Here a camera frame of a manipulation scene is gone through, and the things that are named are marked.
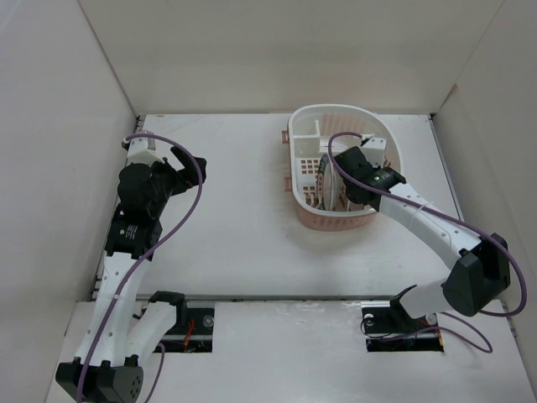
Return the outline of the green rimmed white plate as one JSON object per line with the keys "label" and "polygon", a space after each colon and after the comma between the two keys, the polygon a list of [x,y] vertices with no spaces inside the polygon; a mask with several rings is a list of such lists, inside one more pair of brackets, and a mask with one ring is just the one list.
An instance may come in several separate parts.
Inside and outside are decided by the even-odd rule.
{"label": "green rimmed white plate", "polygon": [[330,211],[332,209],[332,172],[331,161],[328,154],[323,154],[319,161],[316,195],[318,198],[317,208]]}

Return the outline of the orange sunburst white plate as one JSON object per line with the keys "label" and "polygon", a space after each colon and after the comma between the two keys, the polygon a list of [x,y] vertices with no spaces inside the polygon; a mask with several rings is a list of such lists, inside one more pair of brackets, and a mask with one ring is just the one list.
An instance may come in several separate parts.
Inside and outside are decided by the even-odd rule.
{"label": "orange sunburst white plate", "polygon": [[363,204],[356,204],[350,201],[349,198],[347,197],[345,190],[340,191],[339,198],[340,198],[341,207],[343,208],[344,212],[356,212],[356,211],[361,211],[364,208]]}

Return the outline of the red lettered white plate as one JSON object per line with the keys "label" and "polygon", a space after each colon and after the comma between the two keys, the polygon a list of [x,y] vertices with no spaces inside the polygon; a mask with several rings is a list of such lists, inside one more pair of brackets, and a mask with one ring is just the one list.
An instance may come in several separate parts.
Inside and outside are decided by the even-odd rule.
{"label": "red lettered white plate", "polygon": [[331,173],[331,210],[344,212],[347,209],[346,187],[336,170]]}

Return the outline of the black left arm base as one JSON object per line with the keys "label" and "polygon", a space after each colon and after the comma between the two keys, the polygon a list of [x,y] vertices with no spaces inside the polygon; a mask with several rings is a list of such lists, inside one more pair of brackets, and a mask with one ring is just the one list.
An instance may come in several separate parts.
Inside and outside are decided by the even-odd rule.
{"label": "black left arm base", "polygon": [[161,338],[167,353],[211,353],[215,308],[190,305],[184,294],[157,291],[149,303],[163,302],[175,309],[175,323]]}

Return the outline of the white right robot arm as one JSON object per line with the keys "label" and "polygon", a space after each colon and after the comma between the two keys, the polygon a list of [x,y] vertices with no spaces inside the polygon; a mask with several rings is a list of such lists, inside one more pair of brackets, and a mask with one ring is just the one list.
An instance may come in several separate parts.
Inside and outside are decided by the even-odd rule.
{"label": "white right robot arm", "polygon": [[406,227],[442,260],[450,273],[428,285],[412,285],[390,302],[388,320],[405,331],[418,318],[454,310],[478,314],[511,284],[505,240],[496,233],[479,236],[460,223],[445,220],[396,170],[369,163],[354,146],[335,158],[343,172],[347,197],[369,205]]}

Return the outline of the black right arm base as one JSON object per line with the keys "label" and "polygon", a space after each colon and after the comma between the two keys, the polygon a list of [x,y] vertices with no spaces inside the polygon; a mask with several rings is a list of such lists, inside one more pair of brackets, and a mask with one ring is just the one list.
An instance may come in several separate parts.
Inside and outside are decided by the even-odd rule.
{"label": "black right arm base", "polygon": [[400,304],[401,297],[414,288],[404,289],[389,301],[362,303],[360,330],[368,353],[443,353],[440,332],[431,330],[425,317],[411,318]]}

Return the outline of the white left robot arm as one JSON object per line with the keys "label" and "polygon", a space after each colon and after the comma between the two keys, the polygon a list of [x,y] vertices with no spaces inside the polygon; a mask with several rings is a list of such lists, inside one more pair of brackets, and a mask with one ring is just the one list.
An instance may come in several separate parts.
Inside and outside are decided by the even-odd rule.
{"label": "white left robot arm", "polygon": [[187,325],[185,296],[155,292],[139,320],[136,296],[162,243],[160,216],[172,196],[206,180],[206,160],[189,157],[176,146],[177,170],[151,150],[131,152],[119,173],[119,203],[103,251],[102,283],[81,345],[69,362],[59,364],[55,380],[77,402],[134,402],[140,396],[143,365],[166,332]]}

